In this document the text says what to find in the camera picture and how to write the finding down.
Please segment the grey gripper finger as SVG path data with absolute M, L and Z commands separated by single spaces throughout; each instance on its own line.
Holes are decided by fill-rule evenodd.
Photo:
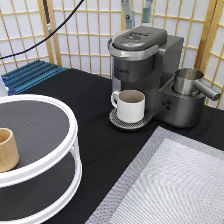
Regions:
M 135 26 L 134 11 L 132 9 L 132 0 L 121 0 L 121 7 L 124 12 L 126 28 L 132 29 Z
M 145 5 L 143 7 L 143 17 L 142 17 L 143 23 L 151 22 L 152 3 L 153 0 L 145 0 Z

